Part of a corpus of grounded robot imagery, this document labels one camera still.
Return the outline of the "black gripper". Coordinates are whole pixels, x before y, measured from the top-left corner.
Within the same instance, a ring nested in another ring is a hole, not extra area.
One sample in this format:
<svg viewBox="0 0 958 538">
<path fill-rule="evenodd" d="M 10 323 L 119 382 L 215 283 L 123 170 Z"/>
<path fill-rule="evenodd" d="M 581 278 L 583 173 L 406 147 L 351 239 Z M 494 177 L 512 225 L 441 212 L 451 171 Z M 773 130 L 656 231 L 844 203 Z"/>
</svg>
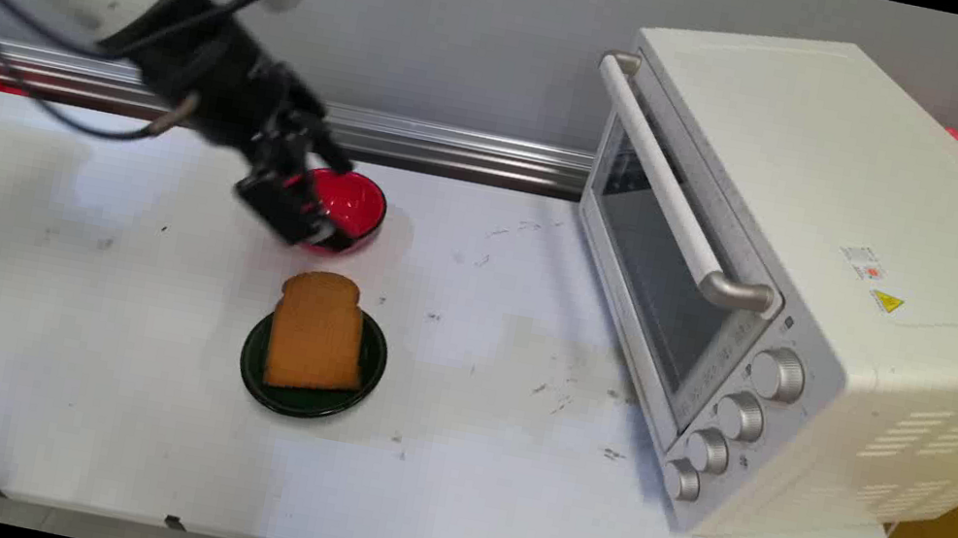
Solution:
<svg viewBox="0 0 958 538">
<path fill-rule="evenodd" d="M 99 46 L 135 65 L 150 93 L 172 108 L 194 94 L 191 127 L 254 163 L 236 182 L 239 199 L 288 246 L 328 248 L 341 228 L 316 195 L 307 155 L 339 176 L 354 165 L 325 124 L 320 98 L 264 49 L 234 17 L 170 6 L 144 13 Z M 292 157 L 279 157 L 269 139 L 294 142 Z"/>
</svg>

